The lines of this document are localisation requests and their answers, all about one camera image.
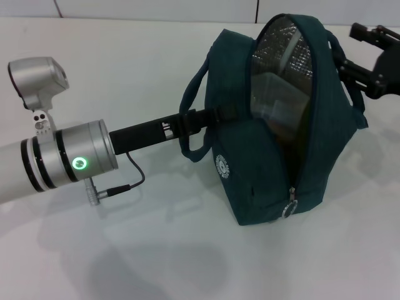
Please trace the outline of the clear plastic lunch box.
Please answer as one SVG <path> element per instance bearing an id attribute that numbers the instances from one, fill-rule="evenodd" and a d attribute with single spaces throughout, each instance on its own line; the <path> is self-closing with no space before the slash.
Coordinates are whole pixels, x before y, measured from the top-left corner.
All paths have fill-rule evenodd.
<path id="1" fill-rule="evenodd" d="M 251 113 L 297 129 L 309 96 L 271 72 L 251 77 Z"/>

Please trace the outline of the dark blue insulated lunch bag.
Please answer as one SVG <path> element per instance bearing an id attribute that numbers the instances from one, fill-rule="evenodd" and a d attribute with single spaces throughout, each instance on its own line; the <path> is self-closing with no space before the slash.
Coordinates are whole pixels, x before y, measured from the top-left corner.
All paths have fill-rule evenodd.
<path id="1" fill-rule="evenodd" d="M 212 153 L 236 221 L 268 223 L 319 205 L 329 175 L 354 133 L 367 128 L 360 91 L 340 81 L 335 37 L 312 16 L 279 14 L 256 39 L 223 30 L 188 84 L 180 113 L 189 111 L 202 81 L 205 109 L 235 106 L 238 118 L 207 127 L 203 144 L 181 152 L 196 163 Z M 251 113 L 251 77 L 274 73 L 309 96 L 297 129 Z"/>

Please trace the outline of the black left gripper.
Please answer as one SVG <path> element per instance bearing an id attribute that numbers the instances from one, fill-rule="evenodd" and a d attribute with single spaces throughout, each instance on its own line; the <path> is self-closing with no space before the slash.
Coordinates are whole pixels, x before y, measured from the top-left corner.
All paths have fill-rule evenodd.
<path id="1" fill-rule="evenodd" d="M 115 155 L 120 155 L 170 139 L 197 134 L 202 128 L 214 128 L 222 123 L 235 121 L 237 118 L 238 112 L 235 106 L 218 106 L 200 111 L 191 109 L 187 112 L 111 131 L 109 137 Z"/>

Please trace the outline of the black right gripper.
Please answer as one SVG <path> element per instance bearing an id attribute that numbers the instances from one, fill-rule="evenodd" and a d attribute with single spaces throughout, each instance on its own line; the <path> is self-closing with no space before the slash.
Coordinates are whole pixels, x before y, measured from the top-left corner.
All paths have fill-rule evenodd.
<path id="1" fill-rule="evenodd" d="M 382 25 L 369 30 L 355 22 L 349 37 L 376 46 L 382 49 L 382 53 L 372 71 L 334 54 L 340 80 L 347 86 L 363 91 L 371 99 L 388 94 L 400 96 L 400 34 Z"/>

